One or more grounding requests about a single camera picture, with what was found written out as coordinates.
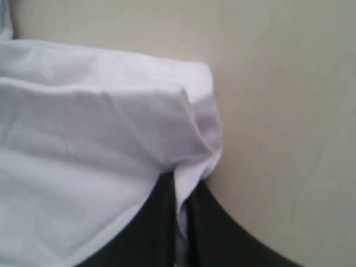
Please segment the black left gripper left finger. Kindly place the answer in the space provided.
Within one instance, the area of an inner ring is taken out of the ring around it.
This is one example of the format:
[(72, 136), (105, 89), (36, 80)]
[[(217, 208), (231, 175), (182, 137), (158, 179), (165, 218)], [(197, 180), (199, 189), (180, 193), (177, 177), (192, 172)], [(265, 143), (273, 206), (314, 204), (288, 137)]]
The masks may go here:
[(161, 174), (130, 223), (79, 266), (174, 266), (175, 204), (173, 173)]

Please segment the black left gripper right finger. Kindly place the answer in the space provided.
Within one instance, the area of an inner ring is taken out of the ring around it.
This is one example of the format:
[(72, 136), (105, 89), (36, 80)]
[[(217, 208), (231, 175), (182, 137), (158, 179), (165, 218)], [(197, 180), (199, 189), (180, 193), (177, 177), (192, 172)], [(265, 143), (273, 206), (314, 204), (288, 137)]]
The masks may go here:
[(201, 181), (187, 202), (189, 266), (287, 267), (297, 263), (237, 224)]

